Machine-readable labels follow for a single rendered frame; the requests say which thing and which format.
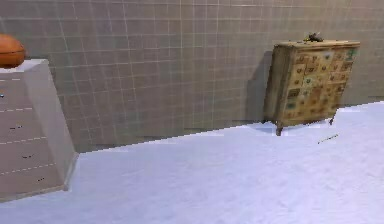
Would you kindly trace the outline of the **orange ball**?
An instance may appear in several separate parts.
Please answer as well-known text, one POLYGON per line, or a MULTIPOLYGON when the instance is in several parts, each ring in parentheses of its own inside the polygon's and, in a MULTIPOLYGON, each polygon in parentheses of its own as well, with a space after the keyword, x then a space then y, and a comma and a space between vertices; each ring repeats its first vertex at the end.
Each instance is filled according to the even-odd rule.
POLYGON ((0 68, 20 66, 25 60, 25 54, 25 48, 19 40, 8 34, 0 34, 0 68))

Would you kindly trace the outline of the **small dark object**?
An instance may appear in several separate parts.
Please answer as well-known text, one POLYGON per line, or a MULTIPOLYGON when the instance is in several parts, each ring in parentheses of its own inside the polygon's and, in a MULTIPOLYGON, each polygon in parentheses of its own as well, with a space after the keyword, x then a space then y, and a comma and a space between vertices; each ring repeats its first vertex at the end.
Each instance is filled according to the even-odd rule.
POLYGON ((304 39, 304 42, 323 42, 324 39, 320 36, 319 32, 309 33, 304 39))

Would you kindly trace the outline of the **wooden card catalog bureau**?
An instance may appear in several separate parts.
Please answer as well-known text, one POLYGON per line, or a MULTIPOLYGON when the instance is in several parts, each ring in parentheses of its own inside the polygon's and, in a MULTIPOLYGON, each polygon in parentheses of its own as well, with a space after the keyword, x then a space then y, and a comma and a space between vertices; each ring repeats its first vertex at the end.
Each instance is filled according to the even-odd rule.
POLYGON ((284 128, 332 121, 340 107, 361 43, 286 41, 274 46, 263 120, 284 128))

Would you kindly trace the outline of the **thin dark stick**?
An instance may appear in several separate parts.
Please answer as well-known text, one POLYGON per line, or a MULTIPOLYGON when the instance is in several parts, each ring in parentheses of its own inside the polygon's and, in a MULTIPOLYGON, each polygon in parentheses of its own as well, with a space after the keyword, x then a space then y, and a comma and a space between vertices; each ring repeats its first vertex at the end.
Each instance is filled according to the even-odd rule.
POLYGON ((338 136, 339 136, 339 134, 332 135, 332 136, 330 136, 330 137, 327 137, 327 138, 325 138, 325 139, 322 139, 322 140, 318 141, 317 144, 320 144, 320 143, 322 143, 322 142, 331 140, 331 139, 336 138, 336 137, 338 137, 338 136))

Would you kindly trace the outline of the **pale pink chest of drawers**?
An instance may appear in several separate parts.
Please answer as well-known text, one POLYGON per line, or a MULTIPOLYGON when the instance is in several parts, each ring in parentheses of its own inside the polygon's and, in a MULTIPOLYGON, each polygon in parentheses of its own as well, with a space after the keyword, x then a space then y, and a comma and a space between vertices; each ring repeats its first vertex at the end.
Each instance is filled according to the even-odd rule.
POLYGON ((77 159, 49 61, 0 69, 0 203, 66 191, 77 159))

